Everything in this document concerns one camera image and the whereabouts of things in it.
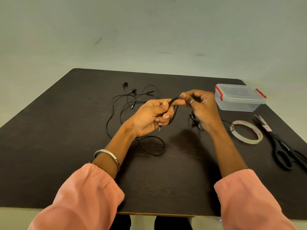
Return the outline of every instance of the left hand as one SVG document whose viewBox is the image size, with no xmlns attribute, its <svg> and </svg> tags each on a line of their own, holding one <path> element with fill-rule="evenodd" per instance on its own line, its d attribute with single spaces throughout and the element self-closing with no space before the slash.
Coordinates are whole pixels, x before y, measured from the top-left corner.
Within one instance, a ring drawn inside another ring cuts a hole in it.
<svg viewBox="0 0 307 230">
<path fill-rule="evenodd" d="M 137 137 L 151 133 L 159 126 L 166 126 L 174 116 L 174 105 L 185 105 L 185 100 L 175 100 L 169 108 L 171 99 L 154 99 L 143 104 L 126 122 L 136 131 Z"/>
</svg>

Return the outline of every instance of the tape roll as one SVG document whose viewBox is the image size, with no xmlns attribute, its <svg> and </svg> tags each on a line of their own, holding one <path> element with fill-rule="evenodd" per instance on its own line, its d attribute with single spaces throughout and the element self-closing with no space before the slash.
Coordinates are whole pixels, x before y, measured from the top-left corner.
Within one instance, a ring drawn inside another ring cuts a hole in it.
<svg viewBox="0 0 307 230">
<path fill-rule="evenodd" d="M 236 124 L 242 124 L 242 125 L 245 125 L 245 126 L 248 126 L 249 128 L 251 128 L 257 134 L 258 139 L 256 139 L 256 140 L 247 139 L 247 138 L 239 135 L 239 133 L 237 133 L 236 130 L 234 129 L 234 125 L 236 125 Z M 257 144 L 263 139 L 262 132 L 258 128 L 256 128 L 253 124 L 248 123 L 246 121 L 241 121 L 241 120 L 233 121 L 232 125 L 230 125 L 230 131 L 235 137 L 237 137 L 239 140 L 241 140 L 245 143 Z"/>
</svg>

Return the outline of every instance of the container lid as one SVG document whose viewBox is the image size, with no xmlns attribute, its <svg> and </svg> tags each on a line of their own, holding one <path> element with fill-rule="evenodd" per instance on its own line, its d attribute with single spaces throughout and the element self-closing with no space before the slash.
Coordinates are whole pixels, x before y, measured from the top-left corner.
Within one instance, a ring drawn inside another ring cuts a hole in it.
<svg viewBox="0 0 307 230">
<path fill-rule="evenodd" d="M 227 102 L 265 104 L 266 96 L 259 90 L 247 85 L 217 84 L 215 92 L 218 92 L 220 99 Z"/>
</svg>

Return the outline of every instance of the leg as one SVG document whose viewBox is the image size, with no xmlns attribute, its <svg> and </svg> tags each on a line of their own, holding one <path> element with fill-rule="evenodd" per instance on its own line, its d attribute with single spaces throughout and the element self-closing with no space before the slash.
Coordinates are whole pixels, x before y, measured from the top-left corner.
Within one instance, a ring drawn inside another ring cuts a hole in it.
<svg viewBox="0 0 307 230">
<path fill-rule="evenodd" d="M 193 230 L 188 218 L 157 216 L 154 222 L 155 230 Z"/>
<path fill-rule="evenodd" d="M 129 230 L 131 219 L 129 215 L 116 215 L 110 230 Z"/>
</svg>

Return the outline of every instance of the table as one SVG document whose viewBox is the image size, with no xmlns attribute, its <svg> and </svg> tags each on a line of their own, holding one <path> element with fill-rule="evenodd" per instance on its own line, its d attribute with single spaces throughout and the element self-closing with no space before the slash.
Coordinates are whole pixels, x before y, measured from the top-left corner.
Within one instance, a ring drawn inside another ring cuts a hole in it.
<svg viewBox="0 0 307 230">
<path fill-rule="evenodd" d="M 52 203 L 62 183 L 109 142 L 105 125 L 111 115 L 111 98 L 124 93 L 123 81 L 138 91 L 156 85 L 162 98 L 193 88 L 214 92 L 217 83 L 244 85 L 237 79 L 72 69 L 0 128 L 0 206 L 45 208 Z M 111 134 L 120 127 L 119 111 L 124 104 L 121 100 L 115 105 Z M 122 118 L 128 119 L 136 109 L 129 108 Z M 207 132 L 191 128 L 189 112 L 189 108 L 179 107 L 173 123 L 153 133 L 166 143 L 162 156 L 153 157 L 138 143 L 132 144 L 116 181 L 126 195 L 118 208 L 120 213 L 220 216 L 213 185 L 221 175 L 213 143 Z M 219 113 L 230 122 L 250 123 L 255 114 L 261 115 L 288 144 L 307 152 L 307 144 L 267 105 L 260 105 L 253 113 Z M 236 129 L 246 137 L 255 137 L 244 127 Z M 257 145 L 231 138 L 283 213 L 290 219 L 307 220 L 307 173 L 297 165 L 293 171 L 278 167 L 265 134 Z M 155 140 L 146 145 L 154 151 L 161 149 Z"/>
</svg>

